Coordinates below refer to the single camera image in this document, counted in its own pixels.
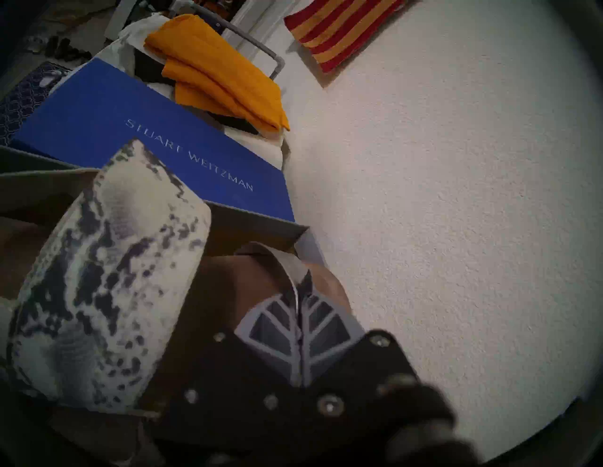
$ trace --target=gray metal handle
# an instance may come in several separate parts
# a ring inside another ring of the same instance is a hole
[[[234,24],[231,24],[229,21],[226,21],[220,15],[215,14],[213,11],[208,10],[207,8],[197,5],[195,2],[193,2],[191,0],[175,0],[174,3],[172,4],[172,6],[170,7],[170,11],[171,11],[170,17],[174,17],[177,14],[176,10],[179,10],[182,5],[187,5],[191,8],[193,8],[193,10],[197,10],[199,13],[203,13],[203,14],[209,16],[216,23],[219,23],[222,26],[224,26],[225,28],[230,29],[235,34],[241,36],[245,40],[248,40],[249,42],[254,44],[255,47],[257,47],[262,52],[269,55],[274,61],[276,61],[276,68],[270,75],[271,80],[274,80],[276,78],[276,76],[280,73],[280,71],[285,67],[284,59],[282,57],[280,57],[279,55],[275,54],[272,50],[270,50],[268,47],[266,47],[260,41],[258,41],[254,37],[250,36],[245,31],[241,30]]]

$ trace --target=red and yellow striped flag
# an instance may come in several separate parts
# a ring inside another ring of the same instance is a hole
[[[285,25],[331,71],[361,47],[407,0],[314,0],[285,18]]]

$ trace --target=white textured wall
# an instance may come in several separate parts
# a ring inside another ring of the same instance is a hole
[[[601,361],[600,84],[538,1],[419,2],[326,89],[291,43],[281,27],[268,45],[297,220],[460,434],[506,451]]]

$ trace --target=orange towel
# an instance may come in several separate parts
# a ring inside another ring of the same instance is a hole
[[[261,133],[289,129],[278,85],[198,16],[177,16],[145,45],[167,56],[162,75],[176,81],[178,104],[244,118]]]

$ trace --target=patterned rug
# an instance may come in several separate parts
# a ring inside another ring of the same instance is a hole
[[[48,97],[50,86],[40,87],[42,78],[52,71],[69,72],[69,68],[45,61],[0,101],[0,145],[8,146],[23,122]]]

